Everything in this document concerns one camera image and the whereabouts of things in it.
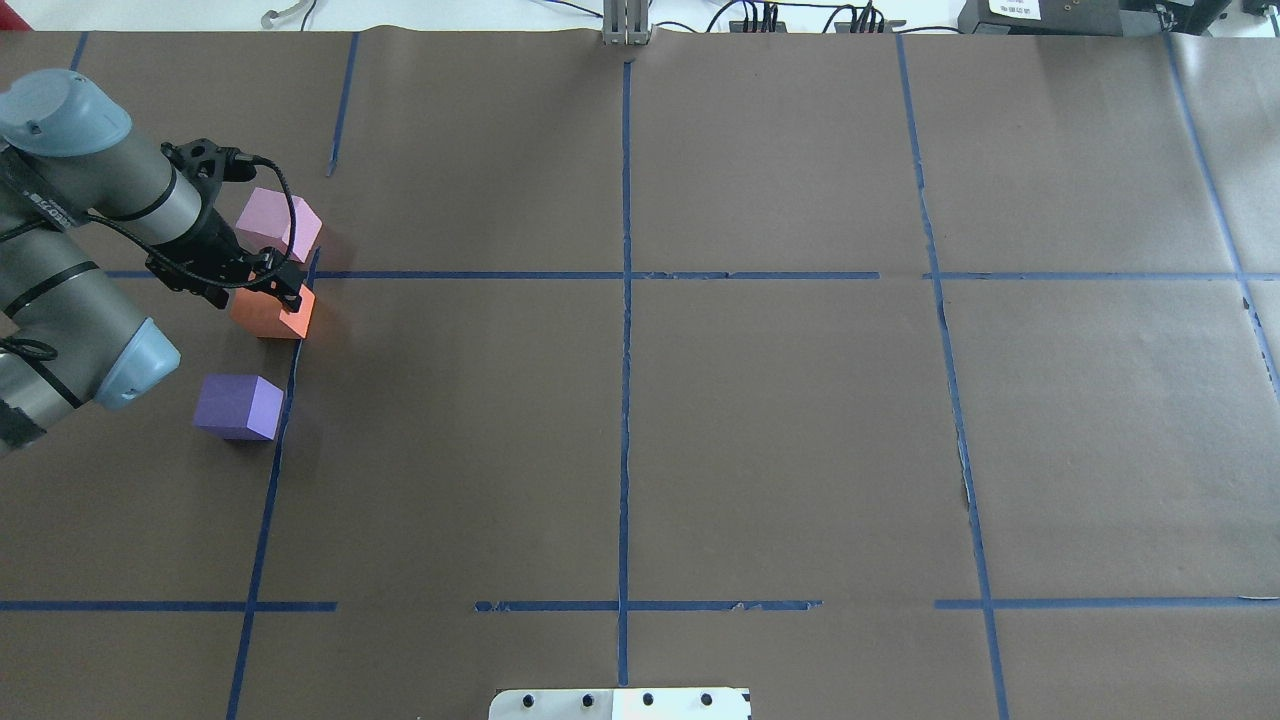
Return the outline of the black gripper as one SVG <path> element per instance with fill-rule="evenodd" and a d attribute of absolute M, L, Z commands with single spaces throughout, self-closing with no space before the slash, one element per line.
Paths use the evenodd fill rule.
<path fill-rule="evenodd" d="M 303 287 L 300 265 L 288 256 L 293 232 L 284 252 L 270 247 L 250 251 L 215 209 L 225 182 L 252 181 L 259 168 L 266 168 L 279 181 L 293 220 L 293 193 L 283 169 L 271 159 L 219 146 L 209 138 L 183 145 L 165 142 L 160 149 L 175 173 L 195 187 L 200 206 L 191 229 L 148 251 L 147 268 L 159 270 L 159 278 L 174 291 L 198 295 L 218 309 L 227 307 L 233 290 L 247 288 L 276 297 L 287 313 L 298 313 Z"/>

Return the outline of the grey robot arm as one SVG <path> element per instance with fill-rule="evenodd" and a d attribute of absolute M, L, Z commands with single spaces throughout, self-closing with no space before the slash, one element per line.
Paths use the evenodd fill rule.
<path fill-rule="evenodd" d="M 29 447 L 86 404 L 118 410 L 172 374 L 180 354 L 76 242 L 108 228 L 169 290 L 224 309 L 236 290 L 297 311 L 292 247 L 244 249 L 216 209 L 225 182 L 270 159 L 206 138 L 154 143 L 93 81 L 33 70 L 3 94 L 3 452 Z"/>

